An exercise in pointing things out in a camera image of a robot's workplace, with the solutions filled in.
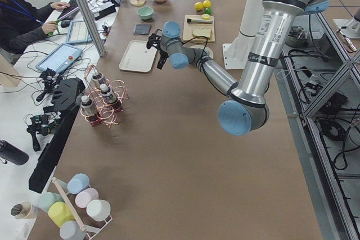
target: mug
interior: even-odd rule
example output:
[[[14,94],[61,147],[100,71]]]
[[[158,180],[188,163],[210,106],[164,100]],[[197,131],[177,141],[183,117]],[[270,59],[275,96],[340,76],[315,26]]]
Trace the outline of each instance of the mug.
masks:
[[[86,174],[75,174],[67,184],[67,190],[71,194],[78,194],[90,186],[89,177]]]
[[[60,237],[63,240],[83,240],[86,232],[83,232],[75,220],[65,222],[60,228]]]
[[[110,204],[105,200],[92,200],[86,207],[86,213],[95,221],[103,221],[110,215]]]
[[[99,193],[94,188],[87,188],[75,197],[75,204],[80,208],[85,208],[92,200],[99,199]]]
[[[11,215],[15,219],[35,219],[38,212],[38,208],[28,201],[20,202],[11,209]]]
[[[61,226],[69,221],[75,220],[72,215],[69,207],[64,202],[56,202],[50,208],[48,212],[48,216],[51,218],[54,223],[61,228]]]
[[[45,192],[40,195],[39,201],[38,201],[38,207],[45,211],[46,213],[49,212],[49,208],[55,203],[55,202],[63,202],[64,199],[62,199],[60,194],[52,193],[52,192]]]

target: person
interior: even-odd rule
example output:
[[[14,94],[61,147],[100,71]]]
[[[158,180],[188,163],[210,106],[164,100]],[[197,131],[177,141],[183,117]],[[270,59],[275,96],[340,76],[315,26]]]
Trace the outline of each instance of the person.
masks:
[[[45,21],[53,10],[67,7],[70,5],[66,2],[53,2],[37,9],[25,0],[0,0],[0,47],[23,53],[28,45],[56,31],[55,21]]]

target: wooden cutting board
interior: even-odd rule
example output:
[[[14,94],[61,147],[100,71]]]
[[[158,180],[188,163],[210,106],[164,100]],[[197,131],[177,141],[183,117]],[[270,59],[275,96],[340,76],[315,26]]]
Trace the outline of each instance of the wooden cutting board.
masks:
[[[187,22],[188,18],[196,18],[196,19],[202,19],[201,15],[185,15],[185,20],[184,20],[184,31],[183,31],[183,41],[188,41],[192,38],[194,38],[195,36],[193,35],[193,32],[195,29],[210,29],[211,30],[211,34],[210,34],[210,38],[208,39],[208,42],[215,42],[215,20],[214,20],[214,16],[210,16],[210,20],[213,21],[212,24],[189,24]],[[205,38],[195,38],[194,40],[192,40],[193,42],[206,42]]]

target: black jacket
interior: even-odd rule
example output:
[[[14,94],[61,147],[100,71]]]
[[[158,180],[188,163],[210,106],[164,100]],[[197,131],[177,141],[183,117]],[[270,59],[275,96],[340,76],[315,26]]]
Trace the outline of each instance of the black jacket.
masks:
[[[25,0],[15,1],[40,21],[46,21],[47,17],[53,11],[50,3],[37,9]],[[7,3],[2,3],[22,11],[12,0],[7,0]],[[0,47],[12,53],[23,53],[28,45],[46,37],[47,35],[42,30],[40,23],[35,22],[27,15],[0,6]]]

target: black thermos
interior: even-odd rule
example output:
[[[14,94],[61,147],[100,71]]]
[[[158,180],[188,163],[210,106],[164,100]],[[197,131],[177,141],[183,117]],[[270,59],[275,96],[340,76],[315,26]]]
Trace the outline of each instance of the black thermos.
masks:
[[[25,164],[29,159],[28,154],[3,140],[0,140],[0,157],[16,165]]]

